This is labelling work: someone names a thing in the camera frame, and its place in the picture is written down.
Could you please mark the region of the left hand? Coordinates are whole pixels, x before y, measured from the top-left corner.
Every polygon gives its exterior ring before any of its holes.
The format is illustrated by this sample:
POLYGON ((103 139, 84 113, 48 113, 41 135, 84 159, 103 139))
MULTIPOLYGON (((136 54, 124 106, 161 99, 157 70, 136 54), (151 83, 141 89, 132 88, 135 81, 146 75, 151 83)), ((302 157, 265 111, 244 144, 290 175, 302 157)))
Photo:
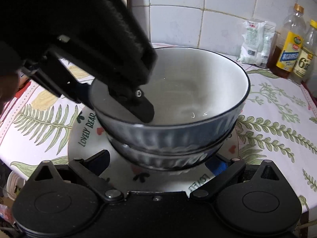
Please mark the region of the left hand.
POLYGON ((0 111, 5 104, 13 98, 19 88, 20 76, 17 72, 5 73, 0 77, 0 111))

